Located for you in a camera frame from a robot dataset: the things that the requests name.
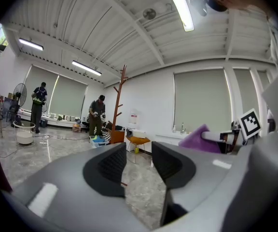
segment dark pants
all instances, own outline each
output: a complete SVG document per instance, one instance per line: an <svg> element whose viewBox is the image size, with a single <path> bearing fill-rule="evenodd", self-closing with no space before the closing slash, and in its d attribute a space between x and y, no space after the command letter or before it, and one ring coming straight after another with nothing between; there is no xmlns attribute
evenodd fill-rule
<svg viewBox="0 0 278 232"><path fill-rule="evenodd" d="M35 130L39 130L39 124L42 117L42 106L33 104L31 122L35 124Z"/></svg>
<svg viewBox="0 0 278 232"><path fill-rule="evenodd" d="M101 119L100 117L92 117L90 116L90 136L94 136L94 130L96 127L96 135L99 136L100 135L100 131L101 131Z"/></svg>

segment tiled floor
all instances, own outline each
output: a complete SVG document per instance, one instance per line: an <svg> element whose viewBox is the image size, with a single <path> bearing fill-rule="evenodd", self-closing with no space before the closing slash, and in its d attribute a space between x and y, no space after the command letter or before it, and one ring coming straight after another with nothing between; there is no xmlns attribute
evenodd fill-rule
<svg viewBox="0 0 278 232"><path fill-rule="evenodd" d="M57 158L92 148L87 140L88 133L75 133L71 129L56 127L41 128L34 145L20 146L16 144L14 128L6 121L3 121L3 127L0 161L12 188ZM48 140L44 137L47 134L52 136ZM49 147L40 144L47 141ZM150 167L150 156L139 153L136 155L136 164L134 161L135 154L127 153L127 164L122 176L122 182L127 184L126 202L139 220L150 229L156 229L162 213L165 184L156 169Z"/></svg>

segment white wall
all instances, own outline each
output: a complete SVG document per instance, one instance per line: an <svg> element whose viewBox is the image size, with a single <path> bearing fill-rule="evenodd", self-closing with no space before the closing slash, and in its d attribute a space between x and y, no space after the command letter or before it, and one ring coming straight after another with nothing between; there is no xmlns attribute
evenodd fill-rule
<svg viewBox="0 0 278 232"><path fill-rule="evenodd" d="M0 56L0 95L7 97L8 93L13 93L14 88L19 83L24 83L31 65L67 76L74 80L86 83L88 90L83 104L82 118L86 115L88 107L93 100L96 100L100 94L103 94L102 84L98 84L84 76L70 72L62 67L46 64L40 60L30 60L28 58L17 57L9 46Z"/></svg>
<svg viewBox="0 0 278 232"><path fill-rule="evenodd" d="M275 67L270 64L258 63L254 61L201 61L187 64L180 64L173 67L157 70L145 75L141 75L125 82L122 87L118 112L122 112L117 117L117 124L127 126L132 109L140 112L139 129L145 130L150 140L156 140L156 134L166 134L172 132L174 119L174 74L195 70L212 69L213 67L230 68L250 67L258 70L272 70ZM230 94L236 95L233 99L233 118L241 114L241 96L236 83L236 78L232 75L227 76L231 83ZM107 120L113 121L117 92L113 86L105 88L105 104Z"/></svg>

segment faucet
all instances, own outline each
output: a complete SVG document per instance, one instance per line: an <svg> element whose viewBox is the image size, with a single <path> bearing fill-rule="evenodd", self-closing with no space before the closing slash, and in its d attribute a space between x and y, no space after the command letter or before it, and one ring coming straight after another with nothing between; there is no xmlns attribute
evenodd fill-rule
<svg viewBox="0 0 278 232"><path fill-rule="evenodd" d="M182 122L182 128L181 128L181 132L182 132L182 133L183 133L183 132L186 132L186 128L183 129L183 127L184 127L184 122Z"/></svg>

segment white pillar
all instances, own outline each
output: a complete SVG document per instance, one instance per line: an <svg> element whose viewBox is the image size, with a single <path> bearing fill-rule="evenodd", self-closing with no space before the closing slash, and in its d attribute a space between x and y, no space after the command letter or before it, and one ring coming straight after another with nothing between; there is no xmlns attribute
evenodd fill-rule
<svg viewBox="0 0 278 232"><path fill-rule="evenodd" d="M224 71L230 94L231 118L237 121L237 118L243 114L242 98L236 74L231 63L224 64Z"/></svg>
<svg viewBox="0 0 278 232"><path fill-rule="evenodd" d="M260 80L260 76L257 72L257 69L255 67L250 68L250 73L253 78L255 89L257 93L257 99L258 99L258 106L259 106L259 117L260 117L260 123L262 126L262 131L260 131L260 136L266 136L268 132L268 118L267 118L267 106L262 98L261 94L264 91L263 85Z"/></svg>

